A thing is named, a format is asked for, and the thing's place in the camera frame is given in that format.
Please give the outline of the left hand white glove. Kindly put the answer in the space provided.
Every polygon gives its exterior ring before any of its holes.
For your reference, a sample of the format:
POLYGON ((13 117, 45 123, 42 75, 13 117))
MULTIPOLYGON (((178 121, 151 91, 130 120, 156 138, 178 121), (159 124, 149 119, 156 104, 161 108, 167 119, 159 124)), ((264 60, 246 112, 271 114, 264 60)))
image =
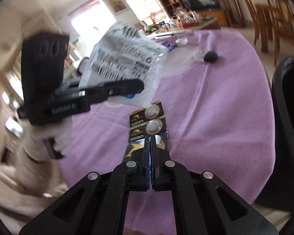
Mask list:
POLYGON ((72 117, 59 123, 30 126, 24 143, 24 150, 37 162, 62 159, 71 143, 72 117))

